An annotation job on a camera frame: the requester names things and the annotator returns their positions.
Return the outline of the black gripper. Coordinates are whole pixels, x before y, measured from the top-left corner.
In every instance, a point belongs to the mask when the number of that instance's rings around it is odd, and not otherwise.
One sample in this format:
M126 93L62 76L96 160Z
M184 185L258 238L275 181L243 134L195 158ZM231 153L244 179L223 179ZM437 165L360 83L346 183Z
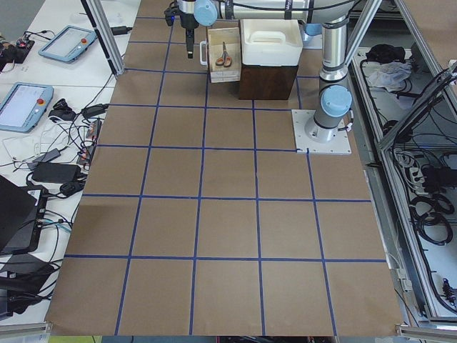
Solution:
M179 16L181 26L186 30L186 53L189 59L194 57L194 29L199 23L194 17L194 0L172 1L164 11L164 17L168 26L173 26L174 18Z

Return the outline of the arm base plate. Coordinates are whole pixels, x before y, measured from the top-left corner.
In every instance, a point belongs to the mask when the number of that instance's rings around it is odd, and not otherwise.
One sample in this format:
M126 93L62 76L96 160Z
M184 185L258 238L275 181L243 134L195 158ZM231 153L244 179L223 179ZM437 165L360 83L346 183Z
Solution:
M315 110L292 109L293 133L298 154L350 155L348 129L341 119L333 129L314 121Z

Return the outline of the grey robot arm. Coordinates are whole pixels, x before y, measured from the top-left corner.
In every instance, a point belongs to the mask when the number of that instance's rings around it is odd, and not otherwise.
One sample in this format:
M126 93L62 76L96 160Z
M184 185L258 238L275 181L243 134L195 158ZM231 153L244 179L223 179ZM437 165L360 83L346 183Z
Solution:
M346 36L352 1L172 1L168 26L179 18L186 50L194 56L194 31L217 20L237 20L241 34L240 99L283 100L291 90L303 34L322 36L318 108L303 126L318 143L332 141L351 106L346 88Z

